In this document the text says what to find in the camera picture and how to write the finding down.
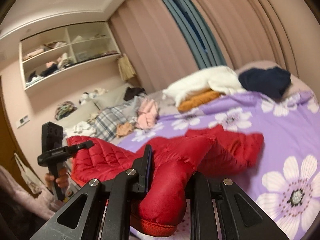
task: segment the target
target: ceiling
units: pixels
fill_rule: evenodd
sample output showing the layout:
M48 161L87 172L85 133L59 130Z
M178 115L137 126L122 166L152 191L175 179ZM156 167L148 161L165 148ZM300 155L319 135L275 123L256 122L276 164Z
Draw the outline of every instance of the ceiling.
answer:
M0 25L0 54L18 53L21 39L51 28L106 21L125 0L16 0Z

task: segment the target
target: white bag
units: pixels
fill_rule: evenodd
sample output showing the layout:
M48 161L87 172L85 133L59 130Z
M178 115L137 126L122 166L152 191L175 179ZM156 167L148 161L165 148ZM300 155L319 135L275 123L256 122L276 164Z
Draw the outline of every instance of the white bag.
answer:
M31 169L24 165L24 163L16 153L14 153L13 155L21 172L21 176L28 187L31 189L32 193L41 193L41 185L43 185L42 181L32 172Z

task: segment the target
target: triangular cutout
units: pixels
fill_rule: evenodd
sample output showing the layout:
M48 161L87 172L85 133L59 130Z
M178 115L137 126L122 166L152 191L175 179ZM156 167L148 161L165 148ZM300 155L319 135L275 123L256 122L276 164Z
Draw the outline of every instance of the triangular cutout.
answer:
M247 228L260 224L262 222L262 217L240 194L236 194L235 199L241 214L242 221Z
M70 207L68 207L65 212L63 212L57 219L57 222L63 226L66 226L71 229L75 229L80 220L82 210L84 208L85 202L87 201L88 196L82 194L75 200Z

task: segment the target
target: mattress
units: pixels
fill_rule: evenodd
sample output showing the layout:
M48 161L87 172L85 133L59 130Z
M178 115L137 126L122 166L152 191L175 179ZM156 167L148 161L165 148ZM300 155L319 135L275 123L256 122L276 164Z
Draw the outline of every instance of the mattress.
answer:
M301 239L320 210L320 109L312 92L281 102L258 92L224 96L184 114L161 115L154 128L135 130L118 146L136 152L150 138L171 138L217 124L225 130L263 134L265 145L256 166L230 178L290 239ZM131 231L141 239L157 239ZM167 239L190 239L189 206Z

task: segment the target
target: silver bolt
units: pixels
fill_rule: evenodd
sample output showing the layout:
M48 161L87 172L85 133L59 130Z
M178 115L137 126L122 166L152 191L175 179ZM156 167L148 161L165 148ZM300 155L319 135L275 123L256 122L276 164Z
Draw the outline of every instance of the silver bolt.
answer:
M136 174L136 170L135 169L128 169L127 170L127 175L134 175Z
M223 183L224 183L224 185L231 186L233 182L231 179L224 179Z
M99 184L99 181L97 179L92 179L89 181L89 185L94 187L97 186Z

